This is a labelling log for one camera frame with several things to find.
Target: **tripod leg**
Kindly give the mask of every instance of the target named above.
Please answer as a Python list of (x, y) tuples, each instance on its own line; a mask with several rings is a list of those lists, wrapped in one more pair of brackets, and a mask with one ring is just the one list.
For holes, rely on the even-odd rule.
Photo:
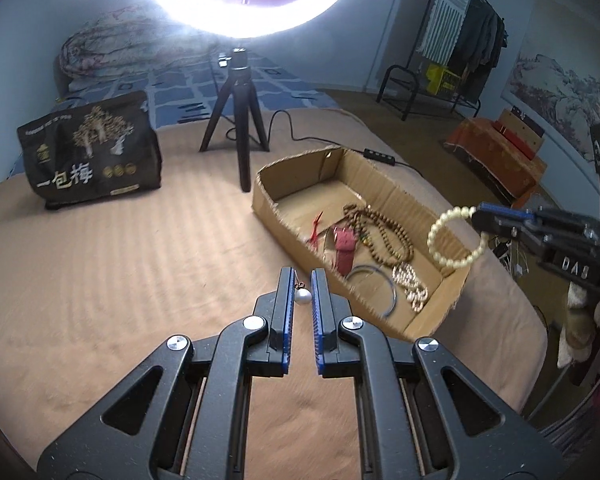
[(249, 94), (249, 83), (238, 81), (238, 83), (234, 86), (235, 147), (238, 151), (240, 187), (245, 193), (251, 191), (251, 161), (249, 156)]
[(209, 142), (211, 142), (214, 130), (216, 129), (216, 126), (218, 126), (218, 121), (222, 116), (222, 110), (224, 110), (224, 105), (229, 100), (229, 95), (231, 95), (234, 84), (235, 79), (229, 76), (218, 92), (218, 100), (214, 105), (214, 110), (211, 112), (209, 124), (206, 126), (205, 137), (202, 139), (202, 144), (200, 144), (201, 152), (206, 152), (206, 149), (209, 147)]
[(267, 133), (264, 131), (262, 113), (260, 112), (260, 103), (258, 102), (258, 93), (256, 91), (256, 85), (253, 84), (253, 81), (250, 84), (249, 107), (251, 108), (251, 115), (253, 116), (253, 124), (256, 127), (256, 132), (258, 133), (258, 138), (260, 139), (260, 145), (265, 152), (268, 152), (269, 140), (267, 139)]

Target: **brown beaded necklace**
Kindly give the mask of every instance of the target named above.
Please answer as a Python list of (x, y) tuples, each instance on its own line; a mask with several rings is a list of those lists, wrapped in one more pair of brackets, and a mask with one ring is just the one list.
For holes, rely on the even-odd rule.
[[(411, 240), (409, 239), (409, 235), (404, 228), (389, 218), (387, 218), (382, 213), (371, 209), (371, 206), (361, 206), (356, 204), (349, 204), (344, 206), (344, 219), (349, 225), (350, 228), (353, 229), (358, 240), (360, 240), (371, 252), (371, 257), (381, 266), (387, 266), (390, 268), (397, 267), (400, 264), (405, 264), (411, 261), (413, 258), (413, 245)], [(386, 250), (389, 251), (391, 257), (383, 258), (378, 254), (378, 250), (371, 239), (369, 234), (369, 230), (366, 226), (368, 222), (371, 222), (375, 225), (380, 231), (380, 235), (382, 237), (382, 241), (384, 242), (384, 246)], [(392, 231), (400, 240), (400, 243), (403, 248), (403, 253), (399, 253), (394, 247), (391, 245), (389, 241), (389, 237), (387, 235), (387, 231)]]

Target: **beige bed cover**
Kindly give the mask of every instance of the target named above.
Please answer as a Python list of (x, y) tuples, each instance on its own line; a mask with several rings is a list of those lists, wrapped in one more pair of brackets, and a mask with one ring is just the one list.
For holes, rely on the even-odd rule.
[[(291, 115), (298, 137), (393, 153), (345, 112)], [(160, 131), (163, 185), (155, 192), (47, 212), (23, 175), (0, 184), (0, 427), (33, 467), (59, 433), (168, 336), (219, 333), (250, 314), (260, 294), (275, 290), (280, 267), (292, 264), (251, 211), (251, 195), (240, 192), (224, 124), (212, 149), (198, 153), (205, 125)], [(252, 154), (253, 174), (323, 145), (292, 142), (286, 118), (278, 117), (271, 152)], [(448, 208), (413, 171), (379, 167), (433, 211)], [(459, 223), (454, 231), (473, 247), (477, 235)], [(522, 408), (546, 335), (493, 255), (474, 264), (436, 336)], [(310, 307), (297, 307), (290, 375), (254, 380), (249, 479), (360, 477), (351, 380), (316, 375), (312, 337)]]

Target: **printed tree on bag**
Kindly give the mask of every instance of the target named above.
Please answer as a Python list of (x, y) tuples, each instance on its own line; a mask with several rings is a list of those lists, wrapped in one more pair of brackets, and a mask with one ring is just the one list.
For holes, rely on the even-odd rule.
[(133, 131), (133, 125), (122, 117), (114, 117), (99, 106), (94, 106), (89, 115), (74, 133), (74, 143), (83, 147), (87, 156), (93, 156), (93, 145), (96, 142), (104, 144), (108, 140), (119, 140)]

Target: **blue patterned bed sheet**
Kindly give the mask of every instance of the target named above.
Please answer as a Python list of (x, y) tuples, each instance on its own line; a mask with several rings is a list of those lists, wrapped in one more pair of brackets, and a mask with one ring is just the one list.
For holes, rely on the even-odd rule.
[[(149, 101), (149, 116), (154, 128), (169, 124), (184, 124), (206, 120), (216, 104), (216, 88), (227, 78), (227, 69), (220, 68), (213, 54), (204, 60), (182, 68), (160, 70), (114, 81), (105, 81), (72, 92), (53, 111), (110, 99), (129, 92), (144, 90)], [(309, 83), (289, 73), (280, 65), (258, 54), (249, 54), (252, 79), (262, 110), (292, 108), (340, 108), (336, 101), (319, 92)], [(233, 97), (224, 107), (224, 115), (234, 114)], [(17, 160), (11, 176), (24, 172), (22, 157)]]

